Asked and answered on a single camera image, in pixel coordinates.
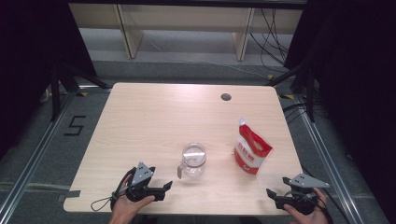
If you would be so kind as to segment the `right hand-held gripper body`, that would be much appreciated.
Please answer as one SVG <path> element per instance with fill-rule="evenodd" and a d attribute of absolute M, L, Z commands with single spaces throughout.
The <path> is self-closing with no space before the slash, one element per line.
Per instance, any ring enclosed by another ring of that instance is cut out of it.
<path fill-rule="evenodd" d="M 303 215 L 310 215 L 318 203 L 318 196 L 314 192 L 314 188 L 327 189 L 330 185 L 310 175 L 298 174 L 291 178 L 288 186 L 290 186 L 290 191 L 284 196 L 279 196 L 278 202 L 274 201 L 276 208 L 283 209 L 284 205 L 288 204 Z"/>

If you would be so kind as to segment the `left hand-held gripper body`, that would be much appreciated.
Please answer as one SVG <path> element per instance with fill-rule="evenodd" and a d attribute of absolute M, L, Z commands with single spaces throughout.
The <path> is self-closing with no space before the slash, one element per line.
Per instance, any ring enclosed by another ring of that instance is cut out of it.
<path fill-rule="evenodd" d="M 132 202 L 138 202 L 155 192 L 149 187 L 151 180 L 150 169 L 143 162 L 139 162 L 132 170 L 132 178 L 127 181 L 126 196 Z"/>

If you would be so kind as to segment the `clear glass pitcher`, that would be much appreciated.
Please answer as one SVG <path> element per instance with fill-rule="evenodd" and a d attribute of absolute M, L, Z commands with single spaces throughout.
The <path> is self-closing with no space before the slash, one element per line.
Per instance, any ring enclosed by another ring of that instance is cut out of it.
<path fill-rule="evenodd" d="M 200 143 L 189 143 L 182 150 L 182 159 L 177 167 L 177 177 L 186 175 L 191 178 L 201 176 L 205 171 L 206 150 Z"/>

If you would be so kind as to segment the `red and white sugar pouch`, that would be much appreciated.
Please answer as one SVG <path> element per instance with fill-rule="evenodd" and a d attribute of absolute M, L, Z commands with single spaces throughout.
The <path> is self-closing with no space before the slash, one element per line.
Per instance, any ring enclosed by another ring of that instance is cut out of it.
<path fill-rule="evenodd" d="M 239 120 L 239 137 L 234 145 L 234 159 L 246 173 L 256 175 L 273 147 L 252 130 L 244 119 Z"/>

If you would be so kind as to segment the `person's right hand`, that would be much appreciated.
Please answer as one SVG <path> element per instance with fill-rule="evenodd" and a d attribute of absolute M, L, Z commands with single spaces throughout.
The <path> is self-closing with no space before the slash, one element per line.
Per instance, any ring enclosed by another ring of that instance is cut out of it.
<path fill-rule="evenodd" d="M 290 224 L 329 224 L 328 219 L 322 212 L 322 209 L 326 207 L 327 199 L 319 189 L 314 188 L 314 192 L 318 196 L 319 207 L 316 207 L 310 215 L 303 215 L 291 205 L 284 205 L 284 209 L 293 217 L 293 221 Z"/>

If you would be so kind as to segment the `person's left hand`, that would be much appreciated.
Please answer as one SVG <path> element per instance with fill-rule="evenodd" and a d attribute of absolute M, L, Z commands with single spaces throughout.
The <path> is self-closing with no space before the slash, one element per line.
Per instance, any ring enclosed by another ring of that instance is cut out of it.
<path fill-rule="evenodd" d="M 154 196 L 148 196 L 139 202 L 131 202 L 125 195 L 120 196 L 113 206 L 112 217 L 122 216 L 134 218 L 135 215 L 146 205 L 153 202 Z"/>

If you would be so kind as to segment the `black metal stand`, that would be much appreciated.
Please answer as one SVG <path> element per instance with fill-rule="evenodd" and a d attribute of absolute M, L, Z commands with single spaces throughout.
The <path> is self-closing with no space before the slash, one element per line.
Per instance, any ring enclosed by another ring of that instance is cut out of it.
<path fill-rule="evenodd" d="M 79 85 L 75 80 L 75 76 L 82 77 L 92 84 L 102 89 L 111 89 L 112 86 L 101 81 L 96 76 L 85 73 L 81 69 L 68 63 L 56 63 L 51 70 L 51 93 L 52 93 L 52 117 L 55 121 L 61 113 L 60 85 L 63 85 L 67 92 L 76 92 Z"/>
<path fill-rule="evenodd" d="M 301 93 L 305 91 L 306 100 L 305 100 L 305 108 L 307 112 L 307 116 L 310 118 L 312 122 L 314 119 L 314 82 L 315 77 L 313 73 L 313 69 L 310 67 L 309 63 L 300 63 L 294 68 L 290 69 L 289 72 L 283 74 L 280 77 L 270 80 L 267 83 L 267 86 L 274 87 L 275 85 L 283 82 L 287 78 L 294 77 L 294 80 L 290 86 L 290 90 L 293 93 Z"/>

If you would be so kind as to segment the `dark curtain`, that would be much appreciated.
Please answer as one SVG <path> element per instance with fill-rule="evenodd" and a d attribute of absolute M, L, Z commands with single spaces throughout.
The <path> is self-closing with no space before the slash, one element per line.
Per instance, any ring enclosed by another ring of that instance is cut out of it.
<path fill-rule="evenodd" d="M 0 160 L 27 125 L 57 62 L 96 74 L 67 0 L 0 0 Z"/>
<path fill-rule="evenodd" d="M 324 38 L 315 78 L 334 126 L 389 224 L 396 224 L 396 0 L 307 0 L 286 62 Z"/>

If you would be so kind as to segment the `light wooden shelf unit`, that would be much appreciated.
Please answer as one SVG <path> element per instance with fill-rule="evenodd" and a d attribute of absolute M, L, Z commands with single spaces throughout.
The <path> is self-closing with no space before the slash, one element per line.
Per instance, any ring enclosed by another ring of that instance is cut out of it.
<path fill-rule="evenodd" d="M 300 9 L 179 7 L 118 4 L 69 5 L 80 28 L 118 29 L 126 57 L 136 56 L 146 30 L 225 32 L 233 35 L 236 60 L 241 62 L 250 33 L 291 35 L 301 18 Z"/>

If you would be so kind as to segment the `aluminium floor rail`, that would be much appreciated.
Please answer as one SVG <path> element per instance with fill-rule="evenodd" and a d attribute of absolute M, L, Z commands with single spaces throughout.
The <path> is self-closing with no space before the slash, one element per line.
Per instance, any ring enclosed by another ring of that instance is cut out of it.
<path fill-rule="evenodd" d="M 41 137 L 38 145 L 35 147 L 33 154 L 29 158 L 28 162 L 24 166 L 19 178 L 12 185 L 12 188 L 5 198 L 3 203 L 0 205 L 0 224 L 7 224 L 12 217 L 21 197 L 26 190 L 28 183 L 32 179 L 39 163 L 42 161 L 47 149 L 50 146 L 56 131 L 58 130 L 60 123 L 64 118 L 64 113 L 70 103 L 73 101 L 74 94 L 67 93 L 61 103 L 61 111 L 59 114 L 49 123 L 49 126 L 43 136 Z"/>
<path fill-rule="evenodd" d="M 352 197 L 347 184 L 341 177 L 340 172 L 337 170 L 332 156 L 327 149 L 319 131 L 312 120 L 312 117 L 308 115 L 309 110 L 304 109 L 302 118 L 306 129 L 308 130 L 311 139 L 316 147 L 318 155 L 321 159 L 322 164 L 332 182 L 332 188 L 339 197 L 340 203 L 346 212 L 346 219 L 350 224 L 364 224 L 364 218 L 362 212 L 359 211 L 357 203 Z"/>

